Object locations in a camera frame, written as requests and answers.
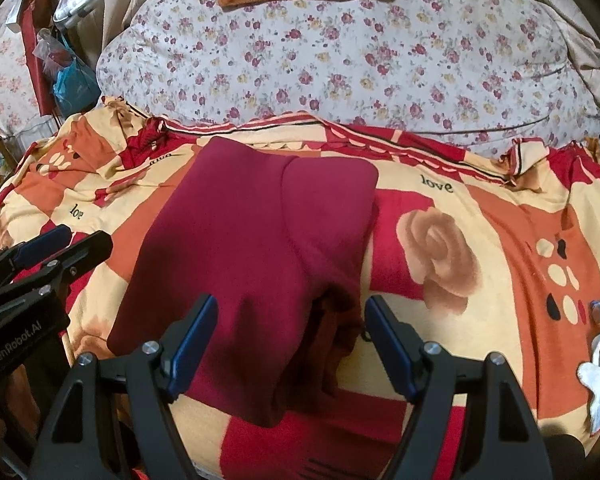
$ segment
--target floral bedspread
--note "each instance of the floral bedspread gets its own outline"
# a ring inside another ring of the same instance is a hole
[[[5,26],[11,7],[19,1],[4,0],[0,5],[0,131],[8,135],[20,133],[29,121],[40,117],[22,35]]]
[[[600,108],[534,0],[148,0],[103,52],[103,93],[187,124],[307,110],[495,155],[563,145]]]

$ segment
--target bed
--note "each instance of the bed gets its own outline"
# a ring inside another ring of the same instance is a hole
[[[121,333],[142,338],[139,327],[153,325],[155,309],[165,311],[155,303],[125,307],[123,297],[154,219],[215,136],[266,153],[373,164],[377,214],[360,268],[362,299],[381,293],[400,320],[454,354],[482,359],[500,350],[542,432],[572,434],[587,451],[594,446],[600,433],[592,434],[589,393],[575,371],[600,332],[587,306],[600,299],[597,142],[555,149],[526,140],[497,162],[401,130],[353,130],[305,113],[244,127],[187,127],[107,98],[35,143],[0,191],[0,248],[60,223],[74,240],[100,229],[112,235],[110,259],[67,299],[70,361],[85,351],[107,358],[114,333],[118,341]],[[303,478],[314,470],[325,478],[333,470],[379,478],[410,407],[363,335],[337,380],[330,410],[289,410],[273,428],[190,392],[172,413],[187,452],[210,478]],[[450,476],[463,416],[457,396],[436,480]]]
[[[68,358],[106,357],[144,234],[211,137],[364,158],[379,170],[381,215],[363,298],[382,293],[454,353],[501,349],[542,431],[589,451],[600,434],[574,370],[600,332],[585,307],[600,298],[600,147],[570,141],[600,131],[600,44],[564,1],[554,13],[540,0],[400,1],[222,12],[214,0],[148,0],[98,63],[103,92],[127,102],[107,98],[32,146],[0,192],[0,248],[61,222],[74,239],[112,234],[112,258],[68,299]],[[464,254],[466,283],[432,272],[416,231],[439,225]],[[268,430],[187,396],[172,413],[208,478],[378,478],[410,407],[362,336],[338,382],[339,410],[288,412]],[[456,399],[436,480],[450,476],[463,414]]]
[[[97,75],[185,124],[307,110],[491,156],[600,132],[600,42],[572,0],[148,0]]]

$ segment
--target folded red shirt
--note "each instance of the folded red shirt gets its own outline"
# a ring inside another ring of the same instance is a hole
[[[110,350],[159,338],[208,292],[218,325],[189,397],[260,426],[329,404],[362,325],[377,179],[366,160],[213,138],[144,238]]]

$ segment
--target maroon hoodie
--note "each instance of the maroon hoodie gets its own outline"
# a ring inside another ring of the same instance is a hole
[[[362,325],[377,179],[365,160],[213,138],[146,234],[110,350],[160,338],[208,292],[218,325],[189,397],[260,426],[329,404]]]

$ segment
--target metal screw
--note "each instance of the metal screw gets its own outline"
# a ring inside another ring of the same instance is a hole
[[[503,365],[506,362],[504,355],[502,355],[500,352],[491,352],[489,354],[489,359],[496,366]]]
[[[160,343],[157,341],[147,341],[142,345],[142,351],[147,354],[155,354],[160,349]]]
[[[442,352],[442,348],[435,341],[427,341],[424,343],[424,351],[429,355],[438,355]]]
[[[93,362],[93,354],[91,352],[85,352],[84,354],[78,355],[76,362],[80,366],[85,366]]]

